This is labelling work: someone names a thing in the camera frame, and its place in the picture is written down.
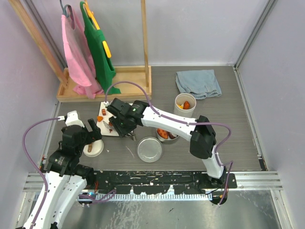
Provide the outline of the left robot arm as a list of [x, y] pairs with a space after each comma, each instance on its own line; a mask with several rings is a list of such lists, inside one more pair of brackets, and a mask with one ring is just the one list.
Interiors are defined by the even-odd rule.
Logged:
[[79, 161], [82, 153], [96, 156], [102, 152], [100, 128], [93, 119], [89, 119], [92, 131], [88, 131], [76, 111], [56, 119], [66, 124], [61, 130], [62, 140], [48, 159], [46, 173], [38, 172], [43, 179], [43, 186], [23, 229], [62, 228], [81, 191], [95, 185], [93, 168], [81, 165]]

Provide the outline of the purple octopus tentacle toy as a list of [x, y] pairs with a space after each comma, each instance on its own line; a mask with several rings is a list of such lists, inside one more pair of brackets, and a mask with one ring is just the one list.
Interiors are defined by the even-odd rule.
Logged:
[[169, 136], [170, 139], [175, 139], [175, 138], [178, 137], [178, 135], [170, 133], [170, 132], [168, 133], [168, 136]]

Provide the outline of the round metal tin lid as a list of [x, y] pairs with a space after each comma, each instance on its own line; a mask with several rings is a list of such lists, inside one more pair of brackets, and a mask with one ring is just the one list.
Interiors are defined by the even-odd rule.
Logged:
[[138, 143], [136, 152], [143, 162], [154, 163], [162, 157], [163, 146], [157, 138], [145, 137]]

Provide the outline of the white square plate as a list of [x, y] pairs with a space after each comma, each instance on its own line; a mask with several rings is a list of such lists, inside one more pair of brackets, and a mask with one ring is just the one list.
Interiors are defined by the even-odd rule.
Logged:
[[[102, 115], [102, 109], [105, 109], [106, 110], [106, 113], [107, 113], [107, 115], [106, 116], [103, 116]], [[107, 109], [106, 109], [106, 107], [105, 107], [105, 105], [104, 105], [104, 103], [103, 102], [101, 102], [100, 103], [100, 108], [99, 108], [99, 114], [98, 114], [98, 116], [102, 116], [103, 117], [103, 120], [101, 121], [101, 122], [98, 122], [98, 120], [97, 120], [97, 123], [96, 123], [96, 125], [100, 128], [100, 130], [101, 130], [101, 134], [102, 135], [104, 135], [104, 136], [119, 136], [118, 135], [118, 133], [116, 132], [116, 131], [112, 131], [111, 133], [110, 133], [110, 131], [109, 131], [109, 129], [107, 129], [106, 127], [105, 127], [105, 125], [103, 124], [103, 121], [105, 121], [105, 122], [109, 122], [110, 121], [110, 118], [111, 117], [113, 117], [113, 115], [110, 113], [110, 112], [108, 112], [107, 111]]]

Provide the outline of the yellow hanger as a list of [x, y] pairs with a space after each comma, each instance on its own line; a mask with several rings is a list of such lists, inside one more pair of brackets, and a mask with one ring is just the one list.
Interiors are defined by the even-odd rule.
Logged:
[[[90, 19], [92, 20], [92, 22], [93, 22], [93, 25], [94, 25], [95, 29], [100, 30], [100, 27], [99, 27], [99, 25], [98, 25], [98, 23], [97, 23], [97, 21], [96, 21], [96, 19], [95, 19], [95, 17], [94, 17], [94, 14], [93, 14], [93, 12], [90, 10], [90, 7], [89, 7], [89, 5], [88, 5], [88, 1], [87, 1], [87, 0], [85, 0], [85, 8], [86, 8], [87, 15], [89, 16], [89, 18], [90, 18]], [[103, 44], [103, 47], [104, 47], [106, 56], [107, 56], [108, 58], [111, 58], [111, 57], [112, 57], [112, 54], [111, 54], [111, 51], [110, 51], [110, 48], [109, 48], [109, 46], [108, 46], [107, 41], [102, 41], [102, 44]]]

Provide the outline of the pink apron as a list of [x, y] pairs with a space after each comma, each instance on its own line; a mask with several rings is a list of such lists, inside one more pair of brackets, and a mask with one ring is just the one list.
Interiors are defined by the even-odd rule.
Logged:
[[76, 83], [74, 92], [94, 99], [103, 92], [96, 80], [95, 66], [84, 27], [73, 10], [75, 29], [71, 28], [70, 18], [61, 16], [62, 41], [70, 78]]

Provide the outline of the orange fried chicken piece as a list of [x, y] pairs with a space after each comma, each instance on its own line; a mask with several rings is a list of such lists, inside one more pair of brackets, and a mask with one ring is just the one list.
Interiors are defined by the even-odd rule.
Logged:
[[162, 137], [163, 139], [168, 139], [169, 135], [168, 132], [162, 129], [157, 128], [157, 133], [160, 137]]

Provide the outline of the small orange carrot piece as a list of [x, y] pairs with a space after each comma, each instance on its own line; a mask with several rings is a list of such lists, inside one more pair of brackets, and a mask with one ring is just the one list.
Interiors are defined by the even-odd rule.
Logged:
[[97, 120], [98, 120], [98, 122], [101, 122], [103, 120], [103, 117], [102, 116], [98, 116]]

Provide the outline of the white cylindrical container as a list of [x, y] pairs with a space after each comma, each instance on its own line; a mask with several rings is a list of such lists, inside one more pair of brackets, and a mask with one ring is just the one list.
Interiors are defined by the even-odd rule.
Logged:
[[[180, 109], [177, 105], [183, 105], [185, 101], [188, 101], [190, 108], [188, 110]], [[188, 93], [182, 93], [176, 96], [174, 101], [173, 113], [178, 116], [191, 118], [196, 108], [196, 99]]]

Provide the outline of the wooden clothes rack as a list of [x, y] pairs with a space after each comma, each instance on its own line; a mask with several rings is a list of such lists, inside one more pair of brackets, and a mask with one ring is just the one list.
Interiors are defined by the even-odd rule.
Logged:
[[[60, 81], [57, 92], [57, 99], [59, 102], [101, 102], [105, 95], [98, 94], [94, 99], [89, 99], [85, 95], [79, 95], [73, 91], [75, 83], [69, 76], [68, 68], [60, 67], [58, 61], [55, 59], [49, 45], [45, 42], [41, 30], [36, 27], [32, 18], [24, 8], [19, 0], [10, 0], [10, 5], [14, 9], [16, 15], [19, 17], [24, 27], [35, 41], [41, 53], [45, 57], [51, 69]], [[116, 86], [120, 89], [120, 94], [110, 94], [107, 96], [108, 100], [119, 98], [125, 101], [143, 100], [147, 94], [149, 98], [152, 95], [152, 71], [148, 64], [148, 36], [146, 23], [146, 6], [145, 1], [141, 1], [142, 12], [142, 34], [143, 34], [143, 49], [144, 49], [144, 65], [139, 66], [116, 66], [117, 72], [113, 79]]]

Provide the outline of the metal tongs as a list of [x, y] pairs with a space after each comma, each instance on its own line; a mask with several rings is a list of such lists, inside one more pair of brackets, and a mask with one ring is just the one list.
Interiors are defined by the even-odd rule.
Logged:
[[[107, 129], [110, 130], [110, 128], [112, 129], [112, 131], [115, 131], [115, 128], [112, 126], [110, 127], [109, 124], [107, 122], [103, 121], [103, 124], [105, 125], [105, 127]], [[133, 132], [130, 132], [129, 134], [127, 134], [126, 136], [128, 136], [132, 141], [136, 141], [136, 135]]]

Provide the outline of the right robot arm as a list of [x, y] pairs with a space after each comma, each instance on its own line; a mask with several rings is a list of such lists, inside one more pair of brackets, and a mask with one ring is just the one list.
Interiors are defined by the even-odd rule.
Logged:
[[126, 136], [138, 126], [159, 128], [182, 137], [190, 143], [189, 152], [203, 161], [211, 186], [219, 188], [225, 184], [226, 168], [216, 155], [216, 132], [207, 117], [186, 118], [139, 100], [129, 104], [115, 98], [104, 105], [112, 114], [110, 123], [119, 137]]

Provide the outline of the grey hanger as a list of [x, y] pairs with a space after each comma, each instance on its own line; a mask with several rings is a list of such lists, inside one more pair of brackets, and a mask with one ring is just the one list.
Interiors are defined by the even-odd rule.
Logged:
[[62, 10], [62, 15], [64, 15], [67, 19], [70, 18], [71, 28], [75, 29], [75, 22], [74, 22], [73, 10], [71, 5], [69, 4], [63, 5], [62, 0], [59, 0], [59, 2]]

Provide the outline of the blue cloth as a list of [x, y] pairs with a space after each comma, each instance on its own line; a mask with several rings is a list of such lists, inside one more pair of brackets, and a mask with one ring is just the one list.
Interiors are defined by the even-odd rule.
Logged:
[[175, 80], [180, 93], [191, 94], [196, 100], [222, 95], [214, 70], [179, 71]]

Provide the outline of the round metal tin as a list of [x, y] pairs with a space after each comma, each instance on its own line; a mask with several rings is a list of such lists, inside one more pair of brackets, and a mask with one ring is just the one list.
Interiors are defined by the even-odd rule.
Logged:
[[179, 138], [179, 136], [178, 136], [178, 137], [175, 138], [175, 139], [170, 139], [170, 138], [168, 138], [168, 139], [163, 139], [162, 137], [160, 137], [160, 136], [158, 135], [157, 129], [156, 129], [156, 136], [157, 136], [157, 138], [159, 139], [160, 142], [165, 143], [165, 144], [172, 144], [172, 143], [175, 143], [175, 142], [178, 140], [178, 138]]

